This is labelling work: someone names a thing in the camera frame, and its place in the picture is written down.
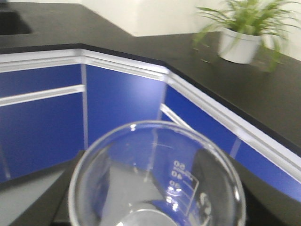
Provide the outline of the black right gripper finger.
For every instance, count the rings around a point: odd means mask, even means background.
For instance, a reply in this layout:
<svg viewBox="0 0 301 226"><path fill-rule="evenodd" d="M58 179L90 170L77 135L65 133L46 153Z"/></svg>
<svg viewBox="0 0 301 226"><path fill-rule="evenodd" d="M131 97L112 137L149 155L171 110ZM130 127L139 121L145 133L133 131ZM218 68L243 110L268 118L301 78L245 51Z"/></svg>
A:
<svg viewBox="0 0 301 226"><path fill-rule="evenodd" d="M202 226L238 226L240 194L231 175L206 149L194 155L192 175L199 184L195 193L197 216Z"/></svg>

